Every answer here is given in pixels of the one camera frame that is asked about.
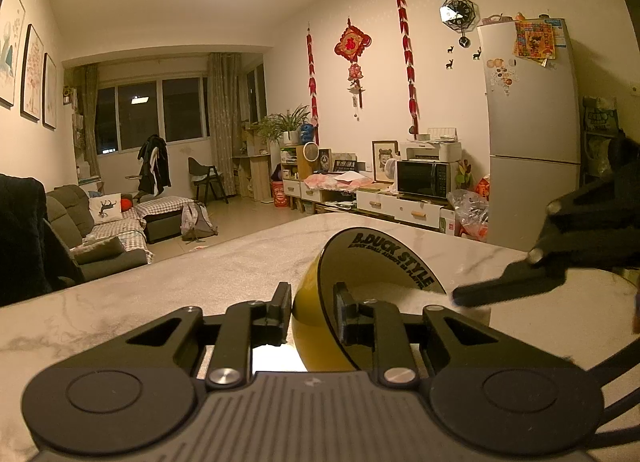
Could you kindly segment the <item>plastic bag with red items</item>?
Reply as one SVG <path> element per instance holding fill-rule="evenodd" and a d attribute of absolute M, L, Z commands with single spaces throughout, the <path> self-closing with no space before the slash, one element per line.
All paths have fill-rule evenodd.
<path fill-rule="evenodd" d="M 447 200 L 454 208 L 463 234 L 485 242 L 489 227 L 490 177 L 484 176 L 473 189 L 452 189 Z"/>

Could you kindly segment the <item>silver refrigerator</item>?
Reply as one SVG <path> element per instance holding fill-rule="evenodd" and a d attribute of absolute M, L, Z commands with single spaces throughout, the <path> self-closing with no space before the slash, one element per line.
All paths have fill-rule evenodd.
<path fill-rule="evenodd" d="M 548 204 L 578 186 L 578 89 L 562 18 L 478 27 L 486 83 L 490 188 L 487 240 L 533 248 Z"/>

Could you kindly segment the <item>grey backpack on floor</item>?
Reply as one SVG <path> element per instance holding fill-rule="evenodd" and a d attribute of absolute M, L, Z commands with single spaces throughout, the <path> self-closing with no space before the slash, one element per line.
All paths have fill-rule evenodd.
<path fill-rule="evenodd" d="M 195 241 L 218 235 L 218 227 L 210 220 L 206 206 L 196 201 L 183 204 L 180 231 L 183 241 Z"/>

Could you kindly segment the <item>framed picture on cabinet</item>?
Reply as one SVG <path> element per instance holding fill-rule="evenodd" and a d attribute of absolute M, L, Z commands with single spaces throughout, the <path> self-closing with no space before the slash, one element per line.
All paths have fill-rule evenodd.
<path fill-rule="evenodd" d="M 379 139 L 372 141 L 373 176 L 376 182 L 393 183 L 394 175 L 390 173 L 388 163 L 399 157 L 398 141 Z"/>

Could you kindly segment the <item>black folding chair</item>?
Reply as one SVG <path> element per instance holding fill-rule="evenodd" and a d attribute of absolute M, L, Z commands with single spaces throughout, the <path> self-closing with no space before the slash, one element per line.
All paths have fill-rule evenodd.
<path fill-rule="evenodd" d="M 204 190 L 203 202 L 206 203 L 208 196 L 212 195 L 215 200 L 221 196 L 224 202 L 228 202 L 228 196 L 224 190 L 222 175 L 214 165 L 204 165 L 193 157 L 188 158 L 188 170 L 195 188 L 195 199 L 200 200 L 200 191 Z"/>

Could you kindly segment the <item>white tv cabinet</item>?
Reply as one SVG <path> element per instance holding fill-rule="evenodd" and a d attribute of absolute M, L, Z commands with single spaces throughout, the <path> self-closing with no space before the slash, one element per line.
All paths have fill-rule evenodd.
<path fill-rule="evenodd" d="M 303 181 L 285 178 L 285 197 L 293 208 L 310 214 L 345 212 L 363 214 L 438 230 L 446 235 L 460 234 L 456 213 L 447 202 L 411 200 L 373 187 L 355 191 L 311 188 Z"/>

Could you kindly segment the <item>red knot wall ornament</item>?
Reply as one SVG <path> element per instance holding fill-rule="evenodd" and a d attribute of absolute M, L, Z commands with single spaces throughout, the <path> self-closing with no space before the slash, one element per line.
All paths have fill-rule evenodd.
<path fill-rule="evenodd" d="M 346 28 L 334 46 L 334 53 L 348 61 L 348 92 L 352 97 L 352 108 L 354 108 L 356 120 L 359 120 L 360 110 L 363 107 L 363 87 L 361 84 L 363 73 L 359 59 L 371 44 L 372 38 L 369 34 L 363 32 L 350 19 L 347 19 Z"/>

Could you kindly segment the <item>black coat on chair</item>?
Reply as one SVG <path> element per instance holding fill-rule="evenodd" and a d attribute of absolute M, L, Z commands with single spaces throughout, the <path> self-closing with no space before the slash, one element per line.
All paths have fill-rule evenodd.
<path fill-rule="evenodd" d="M 35 178 L 1 176 L 1 304 L 8 306 L 85 281 L 48 221 Z"/>

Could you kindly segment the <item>white printer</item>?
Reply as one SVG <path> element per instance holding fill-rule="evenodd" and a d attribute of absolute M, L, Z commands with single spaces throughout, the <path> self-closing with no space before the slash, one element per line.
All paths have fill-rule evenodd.
<path fill-rule="evenodd" d="M 462 146 L 455 127 L 428 127 L 425 134 L 410 135 L 400 144 L 402 160 L 457 162 Z"/>

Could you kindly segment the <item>green potted plant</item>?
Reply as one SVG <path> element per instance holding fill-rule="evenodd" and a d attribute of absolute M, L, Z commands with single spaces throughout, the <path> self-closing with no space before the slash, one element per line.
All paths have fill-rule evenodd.
<path fill-rule="evenodd" d="M 310 110 L 307 105 L 298 105 L 284 114 L 266 115 L 257 124 L 257 132 L 269 143 L 282 146 L 300 144 L 300 128 L 308 122 Z"/>

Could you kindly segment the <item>white deer cushion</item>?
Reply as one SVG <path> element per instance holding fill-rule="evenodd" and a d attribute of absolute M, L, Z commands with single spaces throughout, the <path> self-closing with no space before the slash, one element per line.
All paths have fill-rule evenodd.
<path fill-rule="evenodd" d="M 89 199 L 89 211 L 96 225 L 120 221 L 122 219 L 122 197 L 112 193 Z"/>

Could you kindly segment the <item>yellow duck bowl black inside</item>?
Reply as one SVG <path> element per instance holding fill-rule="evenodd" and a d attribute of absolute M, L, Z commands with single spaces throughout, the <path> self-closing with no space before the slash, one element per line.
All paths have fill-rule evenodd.
<path fill-rule="evenodd" d="M 306 369 L 314 372 L 368 370 L 367 347 L 344 346 L 336 332 L 333 288 L 343 283 L 357 302 L 392 303 L 420 315 L 449 297 L 424 260 L 395 237 L 367 227 L 334 235 L 311 263 L 293 302 L 293 338 Z"/>

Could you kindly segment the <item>white sponge block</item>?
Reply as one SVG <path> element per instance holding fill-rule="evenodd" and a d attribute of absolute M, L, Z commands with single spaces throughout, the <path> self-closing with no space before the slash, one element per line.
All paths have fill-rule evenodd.
<path fill-rule="evenodd" d="M 440 305 L 451 309 L 463 316 L 478 321 L 482 325 L 490 325 L 491 309 L 484 307 L 459 306 L 447 293 L 424 291 L 420 289 L 402 287 L 387 282 L 368 283 L 358 287 L 349 287 L 348 291 L 356 301 L 377 299 L 392 303 L 405 314 L 421 315 L 427 305 Z"/>

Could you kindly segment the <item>black microwave oven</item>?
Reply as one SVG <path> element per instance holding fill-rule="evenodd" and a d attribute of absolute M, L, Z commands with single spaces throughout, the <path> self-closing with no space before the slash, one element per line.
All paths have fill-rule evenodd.
<path fill-rule="evenodd" d="M 400 160 L 396 163 L 397 189 L 401 195 L 446 199 L 454 190 L 457 163 Z"/>

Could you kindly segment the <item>framed wall picture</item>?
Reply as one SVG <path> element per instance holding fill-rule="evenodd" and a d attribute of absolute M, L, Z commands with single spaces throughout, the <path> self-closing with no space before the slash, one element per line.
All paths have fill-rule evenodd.
<path fill-rule="evenodd" d="M 56 85 L 58 85 L 58 71 L 51 54 L 46 53 L 43 67 L 42 123 L 51 130 L 56 128 Z"/>
<path fill-rule="evenodd" d="M 39 120 L 42 115 L 43 59 L 43 42 L 35 26 L 29 24 L 23 59 L 21 113 L 34 120 Z"/>
<path fill-rule="evenodd" d="M 26 11 L 22 0 L 1 0 L 0 8 L 0 98 L 13 106 L 20 50 Z"/>

